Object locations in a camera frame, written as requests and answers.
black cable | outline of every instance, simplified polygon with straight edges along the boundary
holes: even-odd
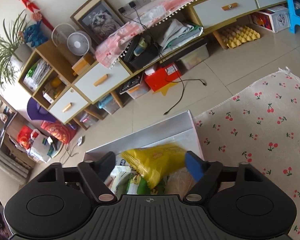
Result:
[[[123,14],[122,14],[122,16],[123,17],[125,17],[125,18],[127,18],[127,19],[129,19],[129,20],[131,20],[131,21],[133,21],[133,22],[136,22],[136,23],[138,23],[138,24],[141,24],[141,26],[143,27],[143,29],[145,30],[145,31],[149,31],[149,34],[150,34],[150,36],[151,36],[151,38],[154,40],[154,38],[153,38],[153,36],[152,36],[152,34],[151,34],[151,32],[150,32],[150,30],[141,22],[141,20],[140,20],[140,16],[139,16],[139,14],[138,14],[138,11],[133,7],[133,9],[136,11],[136,14],[137,14],[137,16],[138,16],[138,19],[139,19],[139,22],[137,22],[137,21],[135,21],[135,20],[133,20],[133,19],[130,19],[130,18],[128,18],[128,17],[126,17],[126,16],[124,16]],[[156,42],[154,42],[154,45],[156,46],[156,48],[157,48],[157,50],[158,50],[158,55],[159,55],[159,59],[162,61],[162,64],[166,67],[166,64],[165,64],[165,61],[167,61],[167,59],[164,57],[164,55],[161,53],[161,51],[160,51],[160,48],[159,48],[159,46],[157,45],[157,43]],[[177,104],[179,104],[180,103],[180,101],[182,100],[182,98],[183,98],[183,94],[184,94],[184,92],[185,92],[185,84],[183,83],[184,81],[195,81],[195,80],[199,80],[204,86],[207,86],[207,84],[204,82],[204,81],[202,81],[201,79],[181,79],[181,77],[178,75],[178,78],[180,79],[180,81],[169,81],[169,80],[167,80],[167,77],[168,77],[168,70],[166,70],[166,72],[167,72],[167,75],[166,75],[166,77],[165,77],[165,81],[166,82],[169,82],[169,83],[182,83],[182,93],[181,93],[181,97],[180,97],[180,99],[178,100],[178,102],[177,103],[175,103],[168,111],[166,111],[163,115],[167,115]]]
[[[73,152],[73,150],[74,150],[74,148],[75,148],[76,146],[77,146],[77,145],[75,144],[74,147],[72,148],[71,152],[69,152],[69,150],[70,150],[70,143],[67,143],[67,144],[66,144],[66,151],[65,151],[65,153],[60,157],[60,160],[59,160],[59,162],[61,163],[61,165],[64,165],[71,157],[73,157],[73,156],[79,154],[79,152],[76,152],[75,154],[71,155],[72,152]],[[62,159],[66,154],[68,154],[68,157],[67,157],[66,160],[62,163],[62,162],[61,162],[61,159]]]

egg tray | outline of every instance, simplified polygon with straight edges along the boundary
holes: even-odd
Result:
[[[231,49],[240,46],[247,41],[254,41],[260,39],[260,33],[245,26],[230,27],[226,30],[221,31],[221,38],[224,43]]]

wall socket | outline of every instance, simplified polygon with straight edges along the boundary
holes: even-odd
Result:
[[[135,10],[139,10],[141,7],[145,6],[148,3],[151,3],[152,1],[154,1],[154,0],[132,0],[129,3],[134,2],[136,4],[136,6],[134,8],[131,8],[129,3],[127,3],[126,5],[122,6],[118,10],[119,10],[119,12],[121,12],[124,9],[124,12],[122,12],[122,15],[128,16],[128,15],[132,14],[133,12],[135,12]]]

yellow snack bag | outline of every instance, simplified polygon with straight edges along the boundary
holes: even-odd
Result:
[[[127,150],[121,156],[145,179],[149,189],[153,189],[164,176],[185,166],[186,151],[168,143]]]

framed picture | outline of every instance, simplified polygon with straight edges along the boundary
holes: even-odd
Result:
[[[70,18],[98,45],[124,25],[106,0],[88,0]]]

